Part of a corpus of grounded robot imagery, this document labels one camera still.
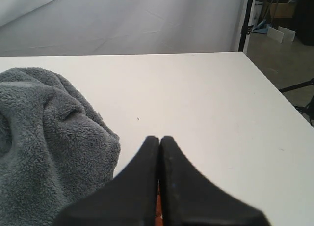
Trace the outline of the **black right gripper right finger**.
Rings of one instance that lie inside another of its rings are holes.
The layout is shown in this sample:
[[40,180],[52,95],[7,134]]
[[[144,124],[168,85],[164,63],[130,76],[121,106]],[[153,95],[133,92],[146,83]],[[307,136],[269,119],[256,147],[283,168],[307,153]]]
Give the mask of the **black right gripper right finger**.
[[186,158],[171,136],[160,141],[159,187],[165,226],[268,226],[265,214],[224,192]]

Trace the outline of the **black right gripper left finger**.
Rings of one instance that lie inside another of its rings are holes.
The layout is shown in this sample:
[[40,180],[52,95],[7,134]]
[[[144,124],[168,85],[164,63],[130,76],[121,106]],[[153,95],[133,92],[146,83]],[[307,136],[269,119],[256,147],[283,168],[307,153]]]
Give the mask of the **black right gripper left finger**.
[[128,165],[104,187],[64,208],[54,226],[153,226],[159,139],[148,136]]

